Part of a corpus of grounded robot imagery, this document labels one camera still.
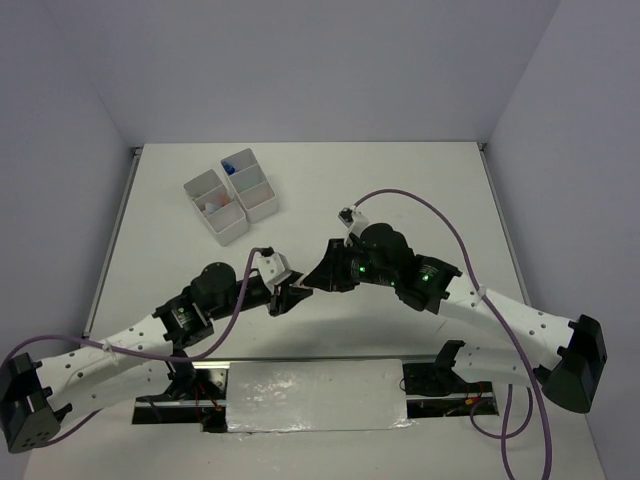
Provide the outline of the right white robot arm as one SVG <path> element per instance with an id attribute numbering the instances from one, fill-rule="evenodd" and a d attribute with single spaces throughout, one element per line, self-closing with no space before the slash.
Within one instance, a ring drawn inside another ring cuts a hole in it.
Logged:
<path id="1" fill-rule="evenodd" d="M 450 340 L 436 360 L 435 380 L 446 391 L 467 383 L 535 382 L 555 405 L 591 410 L 608 355 L 601 324 L 551 315 L 474 284 L 469 275 L 415 253 L 390 225 L 329 241 L 320 263 L 301 285 L 347 292 L 360 284 L 390 287 L 410 308 L 464 322 L 512 344 L 511 350 L 474 348 Z"/>

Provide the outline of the light blue highlighter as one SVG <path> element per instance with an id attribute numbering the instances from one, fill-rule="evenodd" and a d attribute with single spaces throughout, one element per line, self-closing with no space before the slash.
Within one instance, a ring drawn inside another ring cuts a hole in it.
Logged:
<path id="1" fill-rule="evenodd" d="M 219 209 L 220 209 L 220 206 L 218 204 L 214 204 L 214 203 L 206 203 L 205 204 L 205 208 L 204 208 L 204 210 L 207 213 L 214 213 Z"/>

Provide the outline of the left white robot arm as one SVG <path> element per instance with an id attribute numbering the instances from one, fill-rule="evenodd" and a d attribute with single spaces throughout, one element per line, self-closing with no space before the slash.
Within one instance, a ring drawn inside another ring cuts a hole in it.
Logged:
<path id="1" fill-rule="evenodd" d="M 1 431 L 12 454 L 53 445 L 68 421 L 86 424 L 100 410 L 144 396 L 157 383 L 172 398 L 196 385 L 193 364 L 203 354 L 186 350 L 214 333 L 214 323 L 235 323 L 241 312 L 265 307 L 283 315 L 312 294 L 303 275 L 268 259 L 241 278 L 225 263 L 204 268 L 176 297 L 134 325 L 95 341 L 68 335 L 32 337 L 1 365 Z"/>

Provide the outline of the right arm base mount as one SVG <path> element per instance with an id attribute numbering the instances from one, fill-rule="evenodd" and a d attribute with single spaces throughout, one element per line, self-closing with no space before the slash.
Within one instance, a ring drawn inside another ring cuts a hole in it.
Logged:
<path id="1" fill-rule="evenodd" d="M 409 419 L 497 415 L 490 382 L 467 382 L 453 372 L 455 355 L 465 345 L 460 340 L 445 343 L 434 360 L 402 362 L 399 388 L 405 393 Z"/>

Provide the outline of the clear bottle blue cap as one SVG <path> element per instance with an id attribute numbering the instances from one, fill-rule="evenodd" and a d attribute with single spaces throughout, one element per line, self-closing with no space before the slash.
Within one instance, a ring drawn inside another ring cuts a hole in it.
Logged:
<path id="1" fill-rule="evenodd" d="M 236 172 L 235 167 L 226 161 L 222 161 L 221 165 L 227 175 L 233 175 Z"/>

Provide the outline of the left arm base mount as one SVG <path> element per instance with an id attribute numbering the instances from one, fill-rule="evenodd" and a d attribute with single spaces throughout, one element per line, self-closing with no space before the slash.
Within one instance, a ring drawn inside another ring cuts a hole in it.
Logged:
<path id="1" fill-rule="evenodd" d="M 217 361 L 171 364 L 165 391 L 135 400 L 132 424 L 190 425 L 204 433 L 227 433 L 229 368 Z"/>

